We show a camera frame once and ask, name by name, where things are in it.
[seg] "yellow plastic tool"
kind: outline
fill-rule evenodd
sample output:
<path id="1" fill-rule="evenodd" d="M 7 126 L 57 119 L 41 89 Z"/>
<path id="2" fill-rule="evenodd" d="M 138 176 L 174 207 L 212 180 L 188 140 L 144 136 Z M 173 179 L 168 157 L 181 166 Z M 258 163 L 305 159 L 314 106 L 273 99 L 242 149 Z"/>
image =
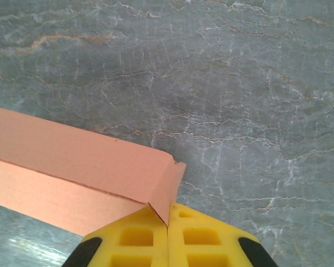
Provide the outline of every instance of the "yellow plastic tool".
<path id="1" fill-rule="evenodd" d="M 277 267 L 257 238 L 181 204 L 147 206 L 85 236 L 62 267 Z"/>

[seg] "gray marble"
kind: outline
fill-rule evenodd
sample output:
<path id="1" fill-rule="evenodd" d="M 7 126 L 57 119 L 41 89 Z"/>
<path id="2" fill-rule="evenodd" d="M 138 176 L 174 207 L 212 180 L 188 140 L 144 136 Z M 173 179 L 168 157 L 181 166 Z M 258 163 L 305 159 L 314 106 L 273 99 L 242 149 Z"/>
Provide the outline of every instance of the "gray marble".
<path id="1" fill-rule="evenodd" d="M 0 106 L 167 151 L 180 203 L 334 266 L 334 0 L 0 0 Z M 0 266 L 78 241 L 0 207 Z"/>

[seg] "cardboard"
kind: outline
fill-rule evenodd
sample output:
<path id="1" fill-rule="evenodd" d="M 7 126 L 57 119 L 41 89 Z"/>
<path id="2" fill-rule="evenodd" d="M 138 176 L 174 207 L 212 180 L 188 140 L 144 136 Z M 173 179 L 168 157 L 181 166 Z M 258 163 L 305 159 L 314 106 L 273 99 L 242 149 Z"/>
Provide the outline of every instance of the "cardboard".
<path id="1" fill-rule="evenodd" d="M 151 205 L 168 225 L 184 163 L 0 108 L 0 205 L 86 235 Z"/>

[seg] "black rubber grip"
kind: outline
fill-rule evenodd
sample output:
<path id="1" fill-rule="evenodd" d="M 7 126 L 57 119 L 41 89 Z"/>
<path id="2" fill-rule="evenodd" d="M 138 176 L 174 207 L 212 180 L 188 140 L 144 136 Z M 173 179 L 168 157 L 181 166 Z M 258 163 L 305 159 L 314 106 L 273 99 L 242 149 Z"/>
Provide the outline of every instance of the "black rubber grip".
<path id="1" fill-rule="evenodd" d="M 248 238 L 239 238 L 239 244 L 254 267 L 278 267 L 271 256 L 257 243 Z"/>
<path id="2" fill-rule="evenodd" d="M 62 267 L 88 267 L 101 242 L 101 238 L 91 238 L 80 243 Z"/>

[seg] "cardboard strip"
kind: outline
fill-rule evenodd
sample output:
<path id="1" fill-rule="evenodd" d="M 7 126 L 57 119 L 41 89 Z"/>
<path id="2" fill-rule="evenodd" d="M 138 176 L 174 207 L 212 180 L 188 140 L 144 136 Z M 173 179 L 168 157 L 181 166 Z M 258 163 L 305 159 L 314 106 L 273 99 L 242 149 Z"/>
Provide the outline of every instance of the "cardboard strip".
<path id="1" fill-rule="evenodd" d="M 0 108 L 0 205 L 77 234 L 147 204 L 168 224 L 184 169 L 163 151 Z"/>

